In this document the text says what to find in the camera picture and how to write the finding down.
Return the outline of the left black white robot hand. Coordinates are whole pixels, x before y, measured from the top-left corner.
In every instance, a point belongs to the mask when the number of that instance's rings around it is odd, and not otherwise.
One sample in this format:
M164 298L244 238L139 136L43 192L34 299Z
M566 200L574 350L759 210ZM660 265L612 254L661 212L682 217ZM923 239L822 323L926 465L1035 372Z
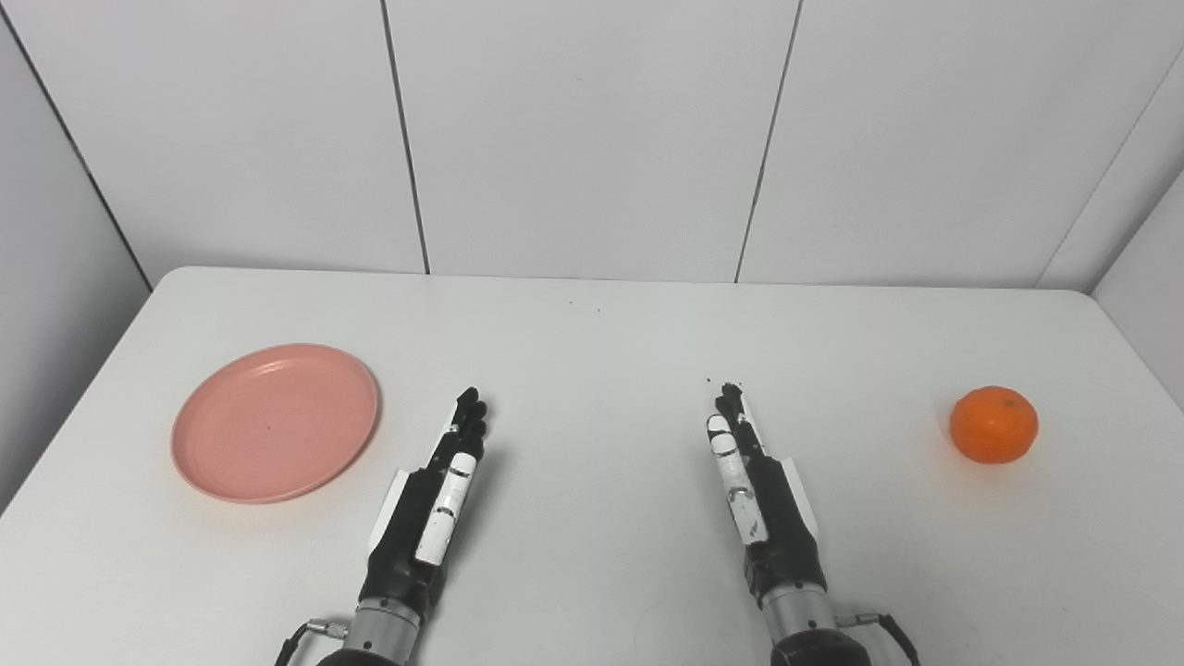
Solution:
M477 388L457 397L449 424L427 465L405 474L386 527L371 547L359 601L395 603L420 623L439 603L448 549L477 467L485 455L487 404Z

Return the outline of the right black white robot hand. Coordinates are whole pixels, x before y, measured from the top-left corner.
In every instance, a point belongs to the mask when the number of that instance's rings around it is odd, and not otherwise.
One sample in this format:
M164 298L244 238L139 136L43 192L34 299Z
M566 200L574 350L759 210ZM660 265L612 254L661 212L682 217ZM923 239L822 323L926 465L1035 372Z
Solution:
M723 501L744 544L744 575L758 606L781 587L826 591L818 540L789 459L765 452L744 389L726 383L706 429Z

